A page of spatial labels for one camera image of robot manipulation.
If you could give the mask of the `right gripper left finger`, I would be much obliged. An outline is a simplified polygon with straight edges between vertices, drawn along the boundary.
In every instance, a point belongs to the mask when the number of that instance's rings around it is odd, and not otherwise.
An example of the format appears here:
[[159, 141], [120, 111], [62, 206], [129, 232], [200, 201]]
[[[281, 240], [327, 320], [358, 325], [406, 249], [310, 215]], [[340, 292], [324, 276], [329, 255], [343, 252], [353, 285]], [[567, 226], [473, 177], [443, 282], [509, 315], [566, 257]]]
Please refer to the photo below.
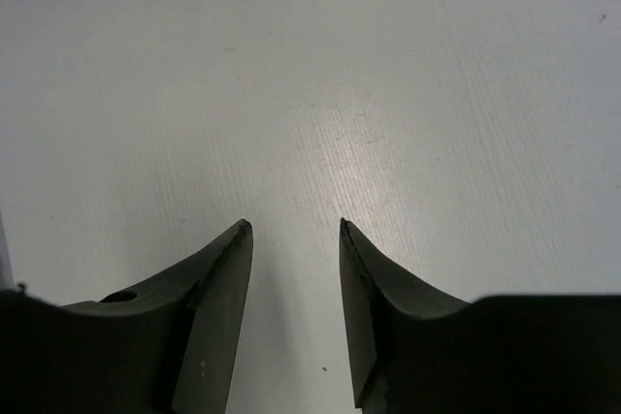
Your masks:
[[200, 251], [103, 300], [1, 293], [5, 413], [222, 413], [253, 250], [241, 220]]

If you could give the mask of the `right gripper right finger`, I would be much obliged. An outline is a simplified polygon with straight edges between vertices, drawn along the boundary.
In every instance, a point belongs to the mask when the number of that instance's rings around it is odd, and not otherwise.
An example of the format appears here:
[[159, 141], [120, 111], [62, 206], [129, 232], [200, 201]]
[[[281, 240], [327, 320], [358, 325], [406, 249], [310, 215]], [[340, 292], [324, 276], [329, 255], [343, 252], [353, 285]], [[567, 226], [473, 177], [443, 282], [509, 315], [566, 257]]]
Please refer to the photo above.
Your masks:
[[364, 413], [616, 413], [616, 295], [492, 295], [468, 303], [340, 225], [355, 406]]

